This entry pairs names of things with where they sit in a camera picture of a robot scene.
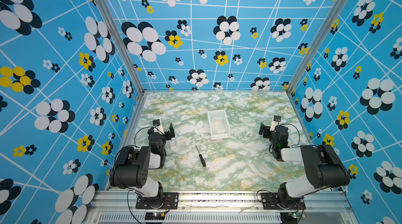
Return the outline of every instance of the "green and white marble pattern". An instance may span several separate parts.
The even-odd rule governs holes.
[[[211,140],[207,111],[225,109],[231,137]],[[277,190],[285,181],[304,174],[300,163],[278,162],[269,153],[269,141],[258,134],[261,122],[270,125],[274,115],[300,132],[300,144],[308,141],[284,92],[149,92],[136,132],[160,119],[164,130],[173,123],[176,137],[166,143],[163,169],[149,176],[165,191]],[[289,128],[289,145],[298,133]],[[148,145],[147,129],[136,137],[138,146]],[[195,148],[203,155],[203,167]]]

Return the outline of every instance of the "white plastic bin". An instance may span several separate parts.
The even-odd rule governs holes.
[[[211,139],[230,138],[230,126],[225,110],[208,111]]]

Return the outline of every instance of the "screwdriver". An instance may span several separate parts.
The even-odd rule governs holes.
[[[195,148],[197,148],[197,151],[198,151],[198,154],[199,154],[199,157],[200,157],[200,160],[201,160],[202,165],[203,165],[204,167],[207,166],[207,165],[205,164],[204,158],[202,157],[202,154],[201,154],[200,151],[198,150],[197,145],[195,145]]]

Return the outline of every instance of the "black mounting plate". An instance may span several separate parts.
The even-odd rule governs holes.
[[[278,205],[278,200],[277,200],[277,193],[261,193],[261,198],[263,201],[263,207],[264,210],[283,210]],[[303,199],[299,199],[297,201],[294,201],[294,204],[290,206],[289,210],[297,210],[297,209],[305,209],[305,204]]]
[[[168,199],[170,201],[170,203],[169,203],[170,209],[177,209],[178,193],[164,193],[163,201],[166,201],[166,199]],[[143,198],[143,197],[138,197],[135,208],[136,209],[154,209],[149,205],[149,203],[145,202],[145,198]],[[160,208],[158,208],[158,211],[165,211],[166,209],[169,209],[169,205],[166,206],[166,202],[163,202],[163,205]]]

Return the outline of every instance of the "white tray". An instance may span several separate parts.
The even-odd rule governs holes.
[[[211,139],[230,138],[230,126],[226,110],[208,111]]]

